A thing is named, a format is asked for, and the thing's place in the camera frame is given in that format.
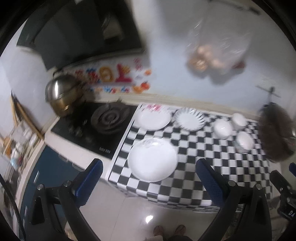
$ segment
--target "black and white checkered tablecloth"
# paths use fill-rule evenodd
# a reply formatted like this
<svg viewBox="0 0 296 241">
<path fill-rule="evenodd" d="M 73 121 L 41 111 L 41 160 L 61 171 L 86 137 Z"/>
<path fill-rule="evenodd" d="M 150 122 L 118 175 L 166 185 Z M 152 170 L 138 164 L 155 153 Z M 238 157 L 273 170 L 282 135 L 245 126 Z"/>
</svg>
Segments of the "black and white checkered tablecloth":
<svg viewBox="0 0 296 241">
<path fill-rule="evenodd" d="M 215 171 L 240 186 L 253 187 L 257 183 L 261 184 L 266 198 L 270 199 L 272 188 L 269 181 L 269 161 L 261 149 L 257 123 L 248 121 L 244 130 L 253 137 L 254 148 L 249 153 L 240 154 L 233 145 L 236 131 L 233 131 L 227 140 L 218 139 L 212 131 L 216 119 L 230 118 L 204 113 L 206 124 L 199 131 L 180 129 L 173 122 L 159 131 L 146 131 L 133 123 L 112 167 L 109 181 L 125 192 L 158 204 L 173 208 L 190 208 L 199 212 L 217 212 L 219 207 L 212 204 L 208 192 L 195 173 L 196 161 L 205 158 Z M 151 137 L 167 138 L 178 149 L 179 162 L 176 170 L 168 178 L 156 183 L 140 181 L 132 175 L 127 164 L 132 146 Z"/>
</svg>

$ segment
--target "white bowl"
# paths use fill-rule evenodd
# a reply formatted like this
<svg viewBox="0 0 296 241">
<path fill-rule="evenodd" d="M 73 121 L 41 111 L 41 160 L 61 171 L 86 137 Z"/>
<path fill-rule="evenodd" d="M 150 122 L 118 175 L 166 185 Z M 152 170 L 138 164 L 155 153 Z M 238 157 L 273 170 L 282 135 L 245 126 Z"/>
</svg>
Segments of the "white bowl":
<svg viewBox="0 0 296 241">
<path fill-rule="evenodd" d="M 177 110 L 174 114 L 174 119 L 178 126 L 188 131 L 198 131 L 205 125 L 204 114 L 193 108 Z"/>
<path fill-rule="evenodd" d="M 252 150 L 254 146 L 254 140 L 250 134 L 241 131 L 237 134 L 234 141 L 234 146 L 239 153 L 247 153 Z"/>
<path fill-rule="evenodd" d="M 232 132 L 232 126 L 229 121 L 218 119 L 214 123 L 214 132 L 219 139 L 227 139 Z"/>
<path fill-rule="evenodd" d="M 164 139 L 143 139 L 128 154 L 128 166 L 132 174 L 145 182 L 166 179 L 175 171 L 177 164 L 174 146 Z"/>
<path fill-rule="evenodd" d="M 247 125 L 246 118 L 240 113 L 234 113 L 232 115 L 232 124 L 236 131 L 241 131 Z"/>
</svg>

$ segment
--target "person's feet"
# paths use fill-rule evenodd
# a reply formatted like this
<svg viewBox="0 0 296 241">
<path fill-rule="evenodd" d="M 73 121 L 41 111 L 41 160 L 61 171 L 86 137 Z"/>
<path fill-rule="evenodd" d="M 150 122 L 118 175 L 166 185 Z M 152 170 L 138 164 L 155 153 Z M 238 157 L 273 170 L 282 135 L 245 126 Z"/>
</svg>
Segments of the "person's feet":
<svg viewBox="0 0 296 241">
<path fill-rule="evenodd" d="M 153 234 L 154 236 L 157 236 L 157 235 L 163 236 L 164 231 L 165 231 L 164 228 L 159 225 L 153 229 Z"/>
<path fill-rule="evenodd" d="M 174 236 L 176 235 L 183 236 L 185 232 L 186 232 L 186 227 L 181 224 L 176 228 L 176 231 L 174 232 Z"/>
</svg>

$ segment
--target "stove knob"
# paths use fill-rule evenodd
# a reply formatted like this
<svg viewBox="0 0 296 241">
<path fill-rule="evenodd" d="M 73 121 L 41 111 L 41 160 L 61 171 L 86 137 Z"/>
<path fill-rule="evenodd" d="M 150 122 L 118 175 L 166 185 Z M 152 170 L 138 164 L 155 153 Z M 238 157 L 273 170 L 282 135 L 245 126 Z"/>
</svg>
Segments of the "stove knob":
<svg viewBox="0 0 296 241">
<path fill-rule="evenodd" d="M 77 127 L 75 130 L 75 136 L 82 137 L 82 130 L 80 127 Z"/>
<path fill-rule="evenodd" d="M 70 127 L 68 128 L 68 132 L 69 132 L 70 134 L 74 134 L 74 126 L 70 126 Z"/>
</svg>

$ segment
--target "stove burner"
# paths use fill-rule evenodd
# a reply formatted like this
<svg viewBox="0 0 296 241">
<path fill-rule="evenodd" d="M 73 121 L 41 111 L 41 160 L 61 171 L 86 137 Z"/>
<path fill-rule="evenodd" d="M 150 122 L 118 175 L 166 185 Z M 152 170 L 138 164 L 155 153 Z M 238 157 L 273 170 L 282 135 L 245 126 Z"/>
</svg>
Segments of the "stove burner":
<svg viewBox="0 0 296 241">
<path fill-rule="evenodd" d="M 102 115 L 101 122 L 104 125 L 113 125 L 115 124 L 120 118 L 120 113 L 117 110 L 108 110 Z"/>
<path fill-rule="evenodd" d="M 114 134 L 121 130 L 121 124 L 129 115 L 129 107 L 119 101 L 107 103 L 96 109 L 91 125 L 101 134 Z"/>
</svg>

